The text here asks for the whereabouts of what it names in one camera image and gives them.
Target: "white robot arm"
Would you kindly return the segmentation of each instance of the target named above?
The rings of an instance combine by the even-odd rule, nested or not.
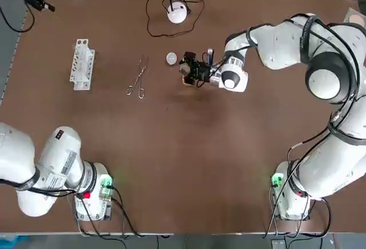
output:
[[[103,219],[107,201],[101,188],[108,178],[100,163],[82,161],[80,137],[69,127],[59,127],[48,139],[36,165],[31,138],[0,123],[0,184],[17,190],[20,209],[28,216],[42,216],[60,192],[76,191],[83,197],[92,220]],[[80,199],[75,199],[78,218],[89,220]]]
[[[198,87],[209,82],[243,92],[248,83],[245,55],[252,47],[264,66],[273,70],[307,64],[308,90],[322,100],[342,104],[324,131],[326,137],[301,162],[281,163],[272,177],[281,218],[300,220],[308,213],[309,198],[331,195],[366,173],[366,31],[356,24],[325,26],[314,15],[295,15],[278,26],[260,25],[230,35],[218,66],[185,56],[180,67],[184,82],[197,81]]]

